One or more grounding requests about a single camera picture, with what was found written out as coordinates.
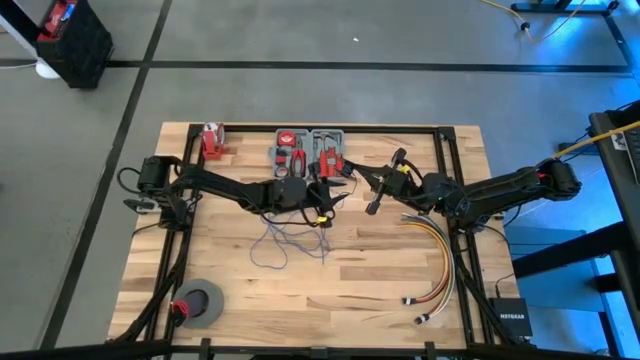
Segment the black floor stripe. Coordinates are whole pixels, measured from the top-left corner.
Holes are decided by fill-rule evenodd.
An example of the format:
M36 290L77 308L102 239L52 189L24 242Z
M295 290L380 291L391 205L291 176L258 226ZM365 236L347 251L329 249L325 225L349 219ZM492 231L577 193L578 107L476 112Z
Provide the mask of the black floor stripe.
M30 65L35 59L0 59L0 67Z
M618 28L618 25L613 19L613 16L605 16L604 21L607 23L607 26L609 27L609 31L611 31L611 35L613 35L613 38L616 41L616 44L618 44L618 48L620 49L620 52L622 52L622 56L624 57L624 60L627 62L627 64L629 65L629 67L631 67L631 70L633 71L636 67L636 62L633 58L633 53L631 52L631 49L629 49L629 45L627 44L627 41L624 39L624 36L622 36L622 32L620 31L620 28Z
M69 310L71 300L73 299L73 293L76 289L76 285L78 284L78 279L80 278L80 273L87 257L87 253L89 252L93 235L98 225L100 215L102 214L102 209L109 192L109 187L111 185L111 180L113 179L118 160L120 159L120 154L122 153L122 148L124 147L124 143L127 138L127 133L131 127L131 121L133 120L136 107L138 106L147 75L149 74L149 61L153 59L153 55L158 48L160 36L162 35L162 30L166 23L171 4L172 0L164 0L162 3L156 26L144 55L143 63L138 71L138 76L136 77L133 89L131 90L129 101L127 102L124 114L122 115L122 121L118 126L111 150L107 156L102 176L100 177L98 187L91 201L91 206L89 207L89 212L87 213L84 221L78 244L74 251L71 264L69 265L69 270L65 276L60 294L58 295L51 318L49 319L48 326L43 335L40 349L53 349L58 340L58 336L60 335L60 330L64 324L64 319L67 315L67 311Z
M510 65L312 61L152 61L154 69L304 69L304 70L397 70L470 71L514 73L629 73L625 65Z

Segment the yellow wire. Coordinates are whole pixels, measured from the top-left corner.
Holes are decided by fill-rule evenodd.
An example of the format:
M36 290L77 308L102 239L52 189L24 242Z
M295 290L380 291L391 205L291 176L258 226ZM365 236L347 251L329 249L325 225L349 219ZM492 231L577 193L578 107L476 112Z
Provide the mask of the yellow wire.
M423 230L427 230L427 232L429 232L434 238L436 238L437 243L438 243L438 247L442 251L442 257L444 258L444 269L443 269L442 279L440 279L440 282L446 281L447 276L450 276L449 275L450 264L449 264L449 256L447 256L447 253L448 253L447 252L447 247L445 245L446 241L442 238L442 236L440 236L440 234L438 234L437 231L435 231L435 230L431 229L430 227L428 227L428 226L426 226L424 224L421 224L421 223L410 222L410 223L402 224L400 226L401 227L412 226L412 227L417 227L417 228L420 228L420 229L423 229ZM420 297L418 297L416 299L422 299L422 298L425 298L425 297L429 297L437 289L438 289L438 286L433 288L433 290L431 290L431 292L428 293L427 295L420 296Z
M600 134L598 136L594 136L594 137L592 137L590 139L587 139L587 140L581 141L581 142L579 142L579 143L577 143L575 145L569 146L568 148L566 148L566 149L564 149L562 151L558 151L557 153L555 153L552 156L552 158L553 159L559 159L561 156L566 155L567 153L570 153L575 149L579 149L579 148L581 148L581 147L583 147L585 145L588 145L588 144L594 143L596 141L600 141L602 139L608 138L611 135L615 135L615 134L619 134L619 133L627 131L627 130L631 130L631 129L636 128L638 126L640 126L640 121L636 121L636 122L631 123L631 124L629 124L627 126L623 126L623 127L617 128L617 129L613 129L611 131L607 131L604 134Z
M482 2L483 2L483 3L485 3L485 4L489 4L489 5L491 5L491 6L494 6L494 7L497 7L497 8L499 8L499 9L502 9L502 10L504 10L504 11L507 11L507 12L508 12L508 13L510 13L511 15L513 15L513 16L517 17L518 19L520 19L520 21L522 21L523 23L527 22L527 21L526 21L526 20L525 20L525 19L524 19L520 14L518 14L518 13L517 13L516 11L514 11L513 9L510 9L510 8L508 8L508 7L504 6L504 5L496 4L496 3L494 3L493 1L489 1L489 0L480 0L480 1L482 1ZM578 11L580 11L580 9L582 9L582 6L584 5L584 3L585 3L586 1L587 1L587 0L582 0L582 2L580 3L580 5L578 5L578 6L576 7L576 9L575 9L575 10L573 10L573 12L572 12L572 13L571 13L571 14L570 14L570 15L569 15L569 16L568 16L568 17L567 17L567 18L562 22L562 24L558 25L558 27L556 27L553 31L551 31L549 34L547 34L547 35L543 36L542 38L540 38L540 39L534 39L534 38L531 36L531 33L529 32L529 29L524 29L524 32L527 34L527 36L529 37L529 40L531 40L531 42L532 42L532 43L534 43L534 44L539 44L539 43L541 43L541 42L543 42L543 41L547 40L548 38L550 38L550 37L551 37L553 34L555 34L556 32L558 32L558 30L560 30L560 28L562 28L562 27L563 27L563 26L564 26L564 25L565 25L569 20L571 20L571 18L573 18L573 17L576 15L576 13L577 13Z

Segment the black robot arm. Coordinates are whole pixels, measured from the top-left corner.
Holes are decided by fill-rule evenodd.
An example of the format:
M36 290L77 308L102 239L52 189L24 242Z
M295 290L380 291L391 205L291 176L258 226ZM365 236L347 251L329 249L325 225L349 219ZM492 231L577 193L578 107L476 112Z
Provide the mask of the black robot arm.
M569 200L581 188L571 166L558 160L545 160L536 166L461 186L441 173L428 173L423 177L405 159L406 154L404 149L398 149L391 165L383 167L345 161L342 175L349 177L353 171L358 172L376 193L366 208L368 214L374 215L380 200L387 195L418 212L440 213L453 220L458 229L473 231L496 213L541 198Z
M333 206L346 196L343 194L331 198L329 187L343 184L332 183L326 178L318 179L315 164L309 166L314 181L308 186L304 179L294 177L245 184L196 165L181 164L180 159L174 156L146 158L140 168L137 183L138 195L152 199L160 206L160 227L170 230L179 231L189 224L192 203L178 196L181 190L186 189L199 189L235 201L244 210L261 216L302 210L306 224L312 227L330 227L335 215ZM170 183L172 168L178 177ZM125 204L134 210L141 203L137 200L125 200ZM308 208L316 210L316 221L306 217L304 209Z

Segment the red tool handle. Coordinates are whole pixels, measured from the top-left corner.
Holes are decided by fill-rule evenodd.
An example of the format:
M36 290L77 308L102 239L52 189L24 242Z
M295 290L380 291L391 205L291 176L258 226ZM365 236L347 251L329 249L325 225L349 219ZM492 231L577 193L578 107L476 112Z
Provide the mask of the red tool handle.
M304 150L295 150L291 153L291 173L296 177L304 177L305 173L305 154Z
M336 155L336 169L342 171L342 154Z
M327 164L327 153L322 150L320 152L320 177L329 176L329 169Z
M330 147L329 154L327 155L327 165L329 167L329 177L336 176L336 148Z

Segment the cable bundle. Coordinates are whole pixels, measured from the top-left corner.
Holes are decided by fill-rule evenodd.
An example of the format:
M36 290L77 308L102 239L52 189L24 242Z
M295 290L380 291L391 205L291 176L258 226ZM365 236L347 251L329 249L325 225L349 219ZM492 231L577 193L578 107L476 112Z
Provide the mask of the cable bundle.
M442 251L442 257L444 259L442 278L431 292L417 298L402 298L403 304L414 305L429 302L438 297L438 295L444 293L436 306L414 320L414 322L419 325L438 315L447 306L449 300L451 300L455 281L453 252L449 245L449 237L431 218L426 216L402 214L402 222L403 224L401 226L416 227L433 236L437 240L438 247Z
M316 231L315 229L314 230L306 230L306 231L302 231L302 232L299 232L299 233L289 233L289 232L284 231L285 227L288 224L292 224L291 219L297 214L298 214L298 212L291 213L291 215L289 215L289 218L287 219L287 221L286 222L282 222L282 224L284 224L282 227L276 226L275 224L280 224L280 223L273 221L273 219L277 215L270 215L268 217L260 219L263 224L267 225L267 228L264 231L264 233L262 234L262 236L260 236L260 238L258 238L253 243L253 245L251 246L251 249L249 250L249 258L251 259L251 262L254 265L256 265L258 267L269 268L269 269L274 269L274 270L282 270L282 269L284 269L287 266L287 263L289 262L289 256L287 255L287 251L285 250L285 246L293 246L296 249L298 249L301 252L309 255L312 258L322 259L322 264L324 265L325 257L327 256L327 253L330 250L329 241L327 240L326 229L325 228L321 228L319 232ZM263 240L265 240L267 238L268 234L271 234L273 243L276 246L278 246L278 248L280 249L280 251L284 255L284 261L283 261L282 265L261 264L261 263L257 262L255 260L254 256L253 256L255 248L258 246L258 244L260 244ZM306 235L306 234L314 234L317 237L317 241L318 242L315 244L315 246L307 248L307 247L305 247L304 245L298 243L295 240L296 237L303 236L303 235Z

